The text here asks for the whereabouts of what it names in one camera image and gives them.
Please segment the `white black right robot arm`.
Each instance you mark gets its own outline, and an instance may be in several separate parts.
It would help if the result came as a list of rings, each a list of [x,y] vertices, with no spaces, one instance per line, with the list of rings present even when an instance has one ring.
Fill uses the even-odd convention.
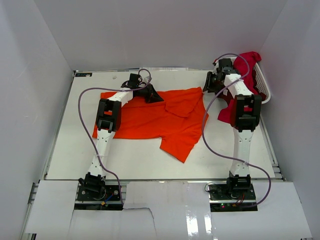
[[[207,73],[202,91],[215,93],[216,97],[227,91],[233,98],[229,104],[234,148],[225,192],[229,198],[236,200],[239,197],[243,198],[250,190],[250,147],[254,131],[260,122],[262,97],[249,90],[244,77],[233,66],[231,58],[222,55],[214,60],[213,65],[218,66],[214,71]]]

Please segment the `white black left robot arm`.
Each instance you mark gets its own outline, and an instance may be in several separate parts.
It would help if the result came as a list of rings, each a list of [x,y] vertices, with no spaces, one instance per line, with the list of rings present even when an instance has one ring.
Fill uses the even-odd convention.
[[[85,89],[78,97],[77,110],[80,122],[92,143],[95,155],[84,178],[78,181],[84,191],[95,200],[104,200],[108,195],[106,187],[106,174],[113,175],[120,183],[119,177],[106,168],[106,158],[108,157],[111,141],[115,133],[120,129],[122,122],[122,108],[135,97],[144,98],[147,104],[162,102],[163,98],[156,92],[151,84],[152,75],[149,70],[142,68],[138,73],[131,73],[129,80],[122,83],[120,89],[109,89],[102,87],[91,87]],[[91,90],[104,90],[115,92],[108,98],[101,98],[98,102],[95,118],[96,140],[93,140],[89,133],[81,112],[82,96]]]

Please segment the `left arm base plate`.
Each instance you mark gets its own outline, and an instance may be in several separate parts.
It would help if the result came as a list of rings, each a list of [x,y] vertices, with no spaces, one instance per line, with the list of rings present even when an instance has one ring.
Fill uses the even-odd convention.
[[[120,190],[117,185],[106,185],[102,192],[93,192],[79,186],[74,203],[75,210],[122,211]]]

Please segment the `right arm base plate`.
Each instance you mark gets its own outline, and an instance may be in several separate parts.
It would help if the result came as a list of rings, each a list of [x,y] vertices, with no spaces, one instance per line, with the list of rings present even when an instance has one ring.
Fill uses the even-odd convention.
[[[248,190],[229,193],[226,184],[210,182],[204,186],[204,191],[208,193],[212,213],[256,212],[258,210],[252,184]]]

